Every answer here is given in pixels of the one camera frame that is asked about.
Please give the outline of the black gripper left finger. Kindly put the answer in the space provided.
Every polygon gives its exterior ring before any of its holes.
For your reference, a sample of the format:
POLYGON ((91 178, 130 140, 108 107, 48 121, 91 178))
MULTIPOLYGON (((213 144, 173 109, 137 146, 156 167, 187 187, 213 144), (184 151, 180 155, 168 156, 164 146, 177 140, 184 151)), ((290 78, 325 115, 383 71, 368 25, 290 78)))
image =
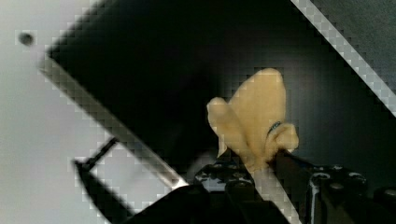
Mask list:
POLYGON ((232 183, 254 185, 254 180, 242 159, 229 148, 193 177, 193 185, 205 192, 224 192, 226 186, 232 183))

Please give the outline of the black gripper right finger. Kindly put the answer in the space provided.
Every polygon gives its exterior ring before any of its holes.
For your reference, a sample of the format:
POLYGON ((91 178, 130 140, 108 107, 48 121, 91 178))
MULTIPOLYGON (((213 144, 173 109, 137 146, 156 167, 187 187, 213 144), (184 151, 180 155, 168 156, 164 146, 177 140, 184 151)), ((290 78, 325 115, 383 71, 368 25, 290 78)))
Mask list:
POLYGON ((338 164, 314 165, 287 150, 271 160, 303 224, 396 224, 395 188, 368 195, 368 180, 338 164))

